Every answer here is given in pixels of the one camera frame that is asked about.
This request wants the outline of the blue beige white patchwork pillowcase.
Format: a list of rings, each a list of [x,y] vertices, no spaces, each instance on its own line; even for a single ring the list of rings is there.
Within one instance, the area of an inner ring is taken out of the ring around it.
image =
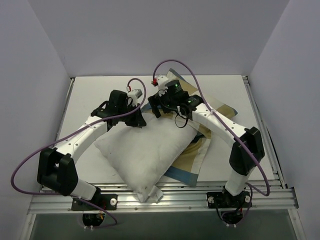
[[[183,90],[187,91],[191,95],[199,95],[200,93],[196,87],[187,82],[178,72],[170,68],[166,74],[169,80],[179,80]],[[220,114],[224,115],[228,119],[235,117],[238,112],[233,107],[219,101],[218,99],[206,96],[206,101],[212,108],[216,109]],[[175,120],[176,113],[168,112],[164,113],[161,106],[158,106],[161,117]],[[200,169],[202,163],[208,155],[209,145],[212,139],[212,132],[203,125],[188,121],[186,127],[192,127],[194,130],[198,130],[197,135],[190,142],[187,148],[175,159],[172,165],[164,173],[164,176],[182,182],[188,186],[194,187],[198,181]]]

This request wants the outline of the white pillow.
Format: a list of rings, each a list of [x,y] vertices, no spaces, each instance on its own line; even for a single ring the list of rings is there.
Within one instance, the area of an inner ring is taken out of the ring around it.
[[[146,126],[110,130],[94,145],[144,203],[198,131],[190,125],[178,128],[173,119],[156,118],[149,112],[142,116]]]

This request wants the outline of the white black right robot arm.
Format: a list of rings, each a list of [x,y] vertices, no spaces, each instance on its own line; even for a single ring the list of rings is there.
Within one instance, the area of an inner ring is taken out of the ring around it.
[[[213,109],[200,93],[190,95],[183,89],[182,83],[164,76],[152,80],[157,93],[148,98],[152,112],[157,118],[162,113],[175,112],[186,121],[192,121],[206,127],[218,135],[231,148],[229,164],[230,177],[222,193],[223,203],[234,206],[240,201],[253,169],[265,156],[261,132],[256,128],[247,128],[228,119]]]

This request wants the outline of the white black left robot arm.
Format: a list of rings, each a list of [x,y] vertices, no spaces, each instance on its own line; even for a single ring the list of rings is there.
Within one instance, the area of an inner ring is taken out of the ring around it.
[[[37,182],[63,196],[83,199],[90,210],[97,209],[101,203],[100,190],[78,177],[76,163],[88,147],[119,122],[129,127],[147,125],[138,103],[142,95],[140,89],[113,90],[76,134],[40,152]]]

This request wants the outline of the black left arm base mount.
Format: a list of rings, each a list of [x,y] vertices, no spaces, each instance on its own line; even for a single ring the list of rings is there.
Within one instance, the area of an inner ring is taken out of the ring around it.
[[[118,195],[113,193],[99,194],[97,196],[94,196],[88,202],[91,204],[94,204],[95,206],[98,206],[101,209],[104,209],[107,211],[113,211],[117,209]],[[95,206],[90,205],[86,202],[83,202],[78,198],[73,198],[71,210],[72,211],[97,211],[98,208],[96,208]]]

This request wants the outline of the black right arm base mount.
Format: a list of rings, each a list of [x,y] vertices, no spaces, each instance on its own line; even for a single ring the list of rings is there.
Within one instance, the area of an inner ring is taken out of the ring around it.
[[[206,200],[209,209],[238,209],[251,207],[250,194],[247,191],[241,192],[239,195],[232,196],[228,192],[207,192]]]

